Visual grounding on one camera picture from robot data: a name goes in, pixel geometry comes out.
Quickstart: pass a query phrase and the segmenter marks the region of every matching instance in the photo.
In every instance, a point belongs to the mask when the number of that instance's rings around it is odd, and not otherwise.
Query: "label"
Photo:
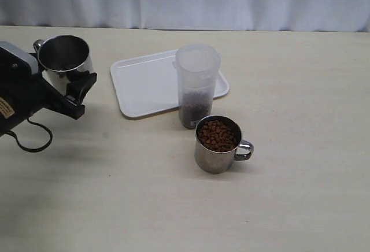
[[[8,119],[10,116],[15,114],[14,109],[6,102],[3,98],[0,97],[0,114]]]
[[[200,122],[200,120],[197,120],[197,121],[190,121],[190,126],[191,127],[196,127],[198,125],[198,123]]]

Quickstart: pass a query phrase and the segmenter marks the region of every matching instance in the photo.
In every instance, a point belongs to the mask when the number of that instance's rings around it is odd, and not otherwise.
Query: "clear plastic container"
[[[210,115],[220,65],[219,54],[208,45],[188,45],[176,52],[173,66],[177,70],[179,117],[184,127],[194,129]]]

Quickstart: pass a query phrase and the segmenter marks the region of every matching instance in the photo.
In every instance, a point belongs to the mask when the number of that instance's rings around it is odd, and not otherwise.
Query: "white plastic tray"
[[[120,109],[128,118],[140,118],[179,106],[177,73],[172,62],[177,50],[117,61],[110,68]],[[214,97],[230,90],[222,73]]]

